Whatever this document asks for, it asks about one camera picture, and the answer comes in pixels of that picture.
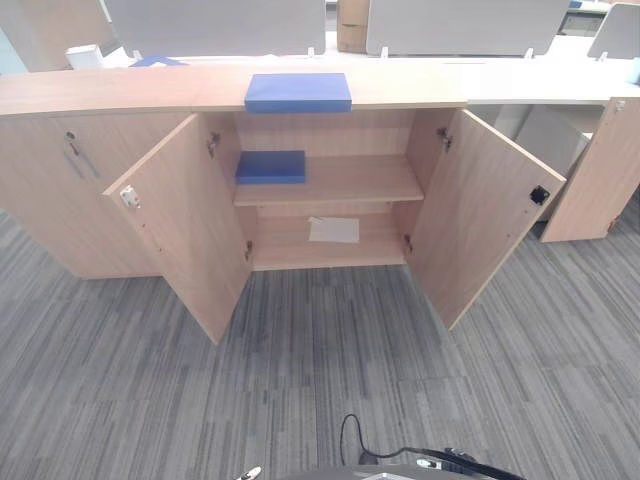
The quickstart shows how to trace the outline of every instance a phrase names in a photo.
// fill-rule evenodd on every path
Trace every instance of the blue folder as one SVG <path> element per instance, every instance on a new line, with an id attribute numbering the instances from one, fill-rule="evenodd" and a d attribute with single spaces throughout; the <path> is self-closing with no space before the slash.
<path id="1" fill-rule="evenodd" d="M 344 73 L 255 74 L 244 99 L 250 113 L 350 112 Z"/>
<path id="2" fill-rule="evenodd" d="M 242 152 L 236 183 L 304 183 L 304 151 Z"/>

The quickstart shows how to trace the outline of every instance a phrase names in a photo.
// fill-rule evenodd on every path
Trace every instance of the white paper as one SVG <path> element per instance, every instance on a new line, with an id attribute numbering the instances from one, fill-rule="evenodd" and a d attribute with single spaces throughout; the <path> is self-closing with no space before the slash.
<path id="1" fill-rule="evenodd" d="M 357 218 L 309 217 L 309 223 L 310 242 L 360 242 L 360 221 Z"/>

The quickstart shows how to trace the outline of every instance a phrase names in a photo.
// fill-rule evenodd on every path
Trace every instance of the wooden countertop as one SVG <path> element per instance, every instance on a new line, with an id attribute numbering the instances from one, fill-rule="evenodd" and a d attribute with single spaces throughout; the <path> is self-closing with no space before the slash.
<path id="1" fill-rule="evenodd" d="M 254 73 L 344 72 L 353 109 L 463 107 L 438 65 L 190 65 L 6 75 L 0 116 L 119 111 L 239 111 Z"/>

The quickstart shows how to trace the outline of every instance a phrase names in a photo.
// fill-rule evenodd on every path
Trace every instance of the gray carpet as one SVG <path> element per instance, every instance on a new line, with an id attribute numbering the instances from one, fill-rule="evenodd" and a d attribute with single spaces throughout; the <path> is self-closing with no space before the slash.
<path id="1" fill-rule="evenodd" d="M 218 347 L 163 280 L 75 279 L 0 213 L 0 478 L 276 479 L 337 465 L 353 411 L 380 451 L 637 479 L 638 203 L 605 240 L 529 234 L 452 334 L 404 268 L 265 272 Z"/>

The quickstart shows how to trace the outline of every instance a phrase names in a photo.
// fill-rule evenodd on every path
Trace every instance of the open cabinet door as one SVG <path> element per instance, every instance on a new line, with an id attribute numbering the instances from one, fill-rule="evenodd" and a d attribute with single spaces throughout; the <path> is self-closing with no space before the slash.
<path id="1" fill-rule="evenodd" d="M 194 114 L 105 192 L 131 223 L 159 270 L 218 342 L 251 267 L 221 163 L 239 155 L 235 131 Z M 131 187 L 139 206 L 121 192 Z M 133 193 L 129 197 L 135 203 Z"/>
<path id="2" fill-rule="evenodd" d="M 451 329 L 565 179 L 466 110 L 446 135 L 406 256 Z"/>

